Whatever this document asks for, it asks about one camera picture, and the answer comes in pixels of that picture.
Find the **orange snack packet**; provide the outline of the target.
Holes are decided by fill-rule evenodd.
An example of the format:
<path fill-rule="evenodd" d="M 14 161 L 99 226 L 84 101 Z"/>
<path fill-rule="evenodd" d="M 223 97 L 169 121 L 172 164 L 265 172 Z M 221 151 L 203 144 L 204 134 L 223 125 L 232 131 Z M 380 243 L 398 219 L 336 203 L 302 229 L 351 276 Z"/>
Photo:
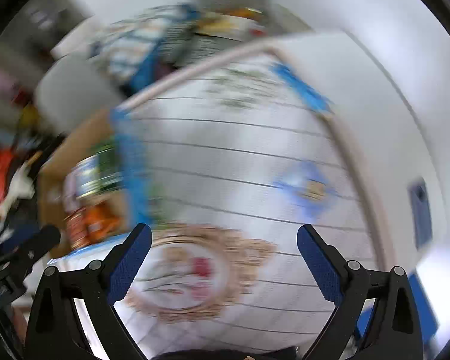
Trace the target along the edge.
<path fill-rule="evenodd" d="M 116 214 L 107 201 L 82 206 L 79 213 L 89 244 L 102 242 L 122 224 L 122 216 Z"/>

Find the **red snack packet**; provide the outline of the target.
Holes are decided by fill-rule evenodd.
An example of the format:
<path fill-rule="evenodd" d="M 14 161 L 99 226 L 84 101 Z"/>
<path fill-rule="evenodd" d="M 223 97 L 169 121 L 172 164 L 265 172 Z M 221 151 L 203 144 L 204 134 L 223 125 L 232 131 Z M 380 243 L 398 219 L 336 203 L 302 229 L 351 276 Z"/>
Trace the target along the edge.
<path fill-rule="evenodd" d="M 85 209 L 80 208 L 65 218 L 65 229 L 72 250 L 81 249 L 89 245 L 84 214 Z"/>

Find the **white plush goose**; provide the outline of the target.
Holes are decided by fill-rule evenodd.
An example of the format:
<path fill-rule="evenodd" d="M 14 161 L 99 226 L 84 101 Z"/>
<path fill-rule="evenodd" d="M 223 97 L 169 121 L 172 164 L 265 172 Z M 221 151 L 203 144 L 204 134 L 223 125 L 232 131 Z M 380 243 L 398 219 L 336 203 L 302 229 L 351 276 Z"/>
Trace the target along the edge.
<path fill-rule="evenodd" d="M 5 219 L 17 199 L 31 199 L 35 194 L 33 181 L 28 177 L 29 166 L 25 163 L 13 174 L 9 191 L 0 205 L 0 219 Z"/>

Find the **black white patterned clothing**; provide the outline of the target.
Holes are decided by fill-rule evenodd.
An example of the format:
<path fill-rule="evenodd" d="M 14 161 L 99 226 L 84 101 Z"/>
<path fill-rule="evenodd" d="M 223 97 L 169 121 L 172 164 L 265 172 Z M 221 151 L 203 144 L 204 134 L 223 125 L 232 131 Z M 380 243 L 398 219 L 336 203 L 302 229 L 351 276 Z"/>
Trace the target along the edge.
<path fill-rule="evenodd" d="M 158 61 L 173 69 L 183 68 L 223 51 L 215 37 L 197 33 L 197 21 L 188 20 L 169 27 L 158 47 Z"/>

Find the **green wet wipes pack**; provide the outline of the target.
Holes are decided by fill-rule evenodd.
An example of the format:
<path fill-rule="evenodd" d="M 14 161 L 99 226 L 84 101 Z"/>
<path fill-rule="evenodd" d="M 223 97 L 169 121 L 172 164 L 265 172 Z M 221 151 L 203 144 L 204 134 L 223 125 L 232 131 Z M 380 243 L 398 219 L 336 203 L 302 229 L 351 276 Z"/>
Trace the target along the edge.
<path fill-rule="evenodd" d="M 122 171 L 119 152 L 113 137 L 101 141 L 95 147 L 98 158 L 100 192 L 105 193 L 122 188 Z"/>

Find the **yellow white bag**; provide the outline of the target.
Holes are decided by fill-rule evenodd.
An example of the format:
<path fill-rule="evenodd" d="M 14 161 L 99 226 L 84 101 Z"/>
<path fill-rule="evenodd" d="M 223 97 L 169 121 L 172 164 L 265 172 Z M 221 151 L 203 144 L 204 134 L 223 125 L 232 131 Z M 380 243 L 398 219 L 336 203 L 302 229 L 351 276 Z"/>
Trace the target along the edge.
<path fill-rule="evenodd" d="M 225 12 L 207 11 L 196 23 L 193 33 L 232 41 L 249 41 L 267 35 L 264 15 L 249 7 Z"/>

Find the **long blue packet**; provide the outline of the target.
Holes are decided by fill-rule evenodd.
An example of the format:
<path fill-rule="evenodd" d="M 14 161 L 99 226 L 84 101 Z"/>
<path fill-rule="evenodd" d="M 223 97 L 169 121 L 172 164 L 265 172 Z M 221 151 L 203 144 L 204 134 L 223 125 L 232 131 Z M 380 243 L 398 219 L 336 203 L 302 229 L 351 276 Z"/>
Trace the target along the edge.
<path fill-rule="evenodd" d="M 312 86 L 305 83 L 304 80 L 299 78 L 288 65 L 274 63 L 271 66 L 271 70 L 295 91 L 305 106 L 311 111 L 320 115 L 330 114 L 332 112 L 330 101 Z"/>

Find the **dark smartphone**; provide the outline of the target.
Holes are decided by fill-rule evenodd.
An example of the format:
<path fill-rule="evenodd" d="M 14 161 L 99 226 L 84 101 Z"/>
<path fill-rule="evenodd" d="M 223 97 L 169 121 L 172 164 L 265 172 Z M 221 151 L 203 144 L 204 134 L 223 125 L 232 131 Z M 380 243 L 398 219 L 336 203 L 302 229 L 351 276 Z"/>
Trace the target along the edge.
<path fill-rule="evenodd" d="M 433 239 L 432 216 L 425 180 L 415 180 L 408 186 L 407 191 L 414 225 L 415 247 L 421 251 Z"/>

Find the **cardboard box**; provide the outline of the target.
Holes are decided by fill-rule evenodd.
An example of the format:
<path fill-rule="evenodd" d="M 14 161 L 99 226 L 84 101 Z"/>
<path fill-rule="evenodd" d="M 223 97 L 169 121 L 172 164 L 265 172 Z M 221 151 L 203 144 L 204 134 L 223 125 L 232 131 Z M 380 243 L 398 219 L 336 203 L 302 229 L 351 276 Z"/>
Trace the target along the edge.
<path fill-rule="evenodd" d="M 68 135 L 41 167 L 39 219 L 61 232 L 52 258 L 153 223 L 140 133 L 139 121 L 125 111 L 101 111 Z"/>

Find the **light blue cartoon packet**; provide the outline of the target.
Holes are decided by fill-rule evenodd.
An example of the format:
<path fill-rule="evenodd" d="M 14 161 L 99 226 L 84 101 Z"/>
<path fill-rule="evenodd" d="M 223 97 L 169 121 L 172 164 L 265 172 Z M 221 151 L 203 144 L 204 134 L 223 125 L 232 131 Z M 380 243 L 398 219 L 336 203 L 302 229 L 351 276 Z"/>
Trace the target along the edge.
<path fill-rule="evenodd" d="M 315 163 L 300 161 L 288 167 L 274 182 L 288 196 L 304 223 L 315 223 L 338 198 L 337 191 Z"/>

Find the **blue yellow tissue pack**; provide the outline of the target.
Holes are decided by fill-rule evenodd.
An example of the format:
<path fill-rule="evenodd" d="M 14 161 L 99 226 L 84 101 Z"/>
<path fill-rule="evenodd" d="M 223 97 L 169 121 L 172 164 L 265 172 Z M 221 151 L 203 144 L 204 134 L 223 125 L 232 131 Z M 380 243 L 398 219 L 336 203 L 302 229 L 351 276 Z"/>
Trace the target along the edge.
<path fill-rule="evenodd" d="M 63 183 L 62 203 L 66 213 L 75 212 L 81 201 L 100 191 L 97 155 L 78 162 Z"/>

